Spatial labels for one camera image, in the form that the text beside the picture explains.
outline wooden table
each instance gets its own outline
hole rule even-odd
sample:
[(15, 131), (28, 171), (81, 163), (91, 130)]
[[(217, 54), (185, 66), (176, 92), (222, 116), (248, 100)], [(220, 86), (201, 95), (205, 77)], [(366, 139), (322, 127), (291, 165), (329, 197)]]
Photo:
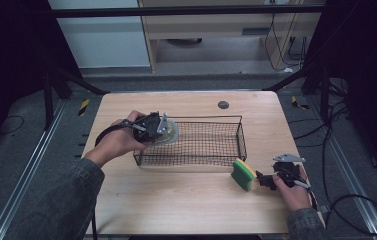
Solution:
[[(218, 102), (227, 101), (228, 109)], [(242, 115), (247, 160), (272, 174), (272, 158), (298, 155), (278, 97), (273, 92), (149, 92), (105, 95), (85, 152), (95, 138), (131, 110), (169, 116)], [(132, 153), (103, 167), (106, 178), (96, 207), (99, 234), (266, 234), (286, 233), (288, 210), (278, 191), (253, 181), (246, 192), (232, 167), (138, 167)]]

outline yellow sponge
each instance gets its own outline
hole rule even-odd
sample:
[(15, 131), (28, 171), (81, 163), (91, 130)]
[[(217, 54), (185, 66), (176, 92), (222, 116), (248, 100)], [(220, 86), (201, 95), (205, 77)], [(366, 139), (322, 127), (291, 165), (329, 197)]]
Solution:
[(250, 191), (251, 181), (257, 177), (255, 171), (241, 159), (235, 160), (233, 165), (234, 171), (231, 176), (245, 191)]

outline cabinet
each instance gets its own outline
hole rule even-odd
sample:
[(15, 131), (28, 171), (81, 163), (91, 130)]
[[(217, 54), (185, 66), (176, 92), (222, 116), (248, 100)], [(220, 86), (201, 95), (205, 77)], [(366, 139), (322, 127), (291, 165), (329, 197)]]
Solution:
[[(288, 4), (323, 3), (325, 0), (289, 0)], [(140, 7), (263, 5), (265, 0), (138, 0)], [(279, 67), (290, 37), (312, 36), (320, 13), (221, 14), (142, 17), (152, 69), (160, 39), (243, 37), (246, 30), (266, 35), (266, 48), (274, 67)]]
[[(53, 9), (138, 7), (137, 0), (49, 0), (49, 3)], [(150, 65), (140, 17), (63, 18), (58, 22), (84, 75)]]

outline gray floor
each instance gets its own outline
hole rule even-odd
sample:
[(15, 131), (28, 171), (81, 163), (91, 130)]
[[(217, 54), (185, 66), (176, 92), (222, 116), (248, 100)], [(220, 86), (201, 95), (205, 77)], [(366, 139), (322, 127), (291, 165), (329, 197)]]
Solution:
[[(288, 76), (288, 73), (272, 69), (264, 49), (255, 38), (203, 39), (203, 42), (197, 45), (163, 41), (160, 46), (157, 70), (154, 73), (125, 73), (110, 78), (89, 78), (87, 81), (114, 92), (258, 90)], [(304, 110), (291, 104), (291, 96), (299, 94), (300, 85), (301, 80), (290, 84), (278, 93), (288, 122), (314, 119), (290, 123), (293, 136), (302, 135), (319, 126), (319, 121), (315, 120), (317, 115), (313, 110)], [(86, 141), (86, 134), (90, 131), (101, 97), (73, 84), (71, 87), (74, 94), (70, 101), (66, 101), (62, 120), (15, 213), (10, 228), (18, 226), (19, 219), (25, 212), (30, 211), (44, 189), (54, 181), (56, 176), (66, 171), (83, 150), (81, 145)], [(316, 93), (316, 96), (308, 97), (306, 99), (308, 104), (312, 105), (318, 96), (319, 93)], [(87, 111), (84, 116), (78, 116), (80, 104), (87, 98), (90, 99)], [(338, 97), (332, 97), (331, 103), (340, 100)], [(61, 101), (56, 98), (55, 106), (60, 104)], [(0, 135), (0, 214), (25, 169), (36, 143), (43, 134), (42, 92), (18, 100), (10, 109), (11, 115), (22, 117), (24, 123), (21, 125), (21, 118), (11, 117), (5, 121), (0, 130), (0, 132), (15, 130), (12, 133)], [(332, 139), (341, 146), (354, 174), (362, 183), (364, 191), (377, 201), (377, 168), (372, 167), (370, 155), (354, 125), (343, 115), (334, 122), (333, 129)], [(296, 141), (301, 156), (307, 159), (305, 168), (321, 205), (327, 203), (323, 193), (322, 147), (304, 146), (320, 144), (323, 136), (324, 132), (318, 131)], [(328, 191), (332, 199), (351, 192), (330, 147), (326, 151), (325, 171)], [(355, 201), (347, 200), (340, 206), (339, 211), (352, 222), (366, 229)], [(348, 227), (335, 215), (331, 217), (328, 231), (335, 239), (373, 239)], [(267, 235), (263, 238), (281, 239), (281, 236)]]

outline floor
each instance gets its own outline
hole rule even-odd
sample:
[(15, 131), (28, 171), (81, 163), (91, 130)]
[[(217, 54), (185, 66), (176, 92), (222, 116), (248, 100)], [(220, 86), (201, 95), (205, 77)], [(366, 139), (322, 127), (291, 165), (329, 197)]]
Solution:
[[(293, 45), (292, 55), (298, 53), (301, 44)], [(200, 44), (190, 41), (162, 41), (157, 56), (157, 69), (154, 73), (125, 73), (108, 78), (87, 78), (91, 84), (113, 92), (121, 91), (175, 91), (175, 90), (223, 90), (244, 89), (260, 90), (277, 83), (290, 73), (275, 70), (267, 61), (264, 48), (257, 38), (246, 39), (203, 39)], [(299, 66), (290, 67), (296, 71)], [(319, 93), (303, 99), (299, 91), (302, 81), (296, 81), (278, 92), (281, 105), (294, 137), (307, 133), (320, 125), (319, 114), (316, 113), (316, 102)], [(42, 152), (39, 162), (32, 161), (39, 139), (42, 138), (44, 113), (43, 94), (37, 92), (22, 98), (13, 104), (10, 117), (0, 129), (0, 219), (4, 220), (3, 229), (13, 229), (18, 226), (23, 214), (30, 211), (37, 197), (53, 182), (54, 177), (68, 169), (72, 162), (80, 157), (86, 136), (95, 118), (101, 101), (101, 96), (95, 96), (85, 89), (71, 84), (74, 91), (70, 101), (58, 100), (54, 105), (62, 115), (53, 135), (48, 140), (48, 147)], [(292, 105), (291, 97), (297, 96), (311, 106), (310, 110)], [(78, 116), (81, 102), (90, 99), (90, 104), (83, 116)], [(331, 96), (330, 103), (335, 105), (341, 101), (339, 97)], [(325, 165), (322, 161), (322, 145), (325, 132), (317, 131), (307, 137), (296, 140), (300, 155), (307, 159), (305, 163), (314, 192), (320, 205), (325, 206), (327, 200), (324, 184), (332, 199), (355, 192), (351, 187), (352, 180), (360, 182), (366, 195), (377, 201), (377, 168), (372, 166), (371, 156), (349, 120), (348, 113), (334, 118), (333, 134), (325, 151)], [(343, 158), (352, 172), (345, 171)], [(32, 164), (36, 171), (30, 175), (26, 193), (16, 198), (18, 208), (14, 211), (6, 208), (7, 202), (13, 196), (13, 190), (26, 166)], [(326, 180), (322, 179), (322, 170), (326, 172)], [(339, 206), (339, 211), (351, 222), (367, 229), (372, 223), (363, 220), (368, 207), (367, 203), (358, 200), (346, 200)], [(11, 212), (10, 218), (1, 218), (3, 212)], [(348, 227), (337, 216), (332, 216), (328, 223), (328, 231), (334, 239), (377, 239), (366, 236)], [(281, 235), (265, 235), (263, 239), (282, 239)], [(116, 236), (106, 236), (104, 239), (119, 239)]]

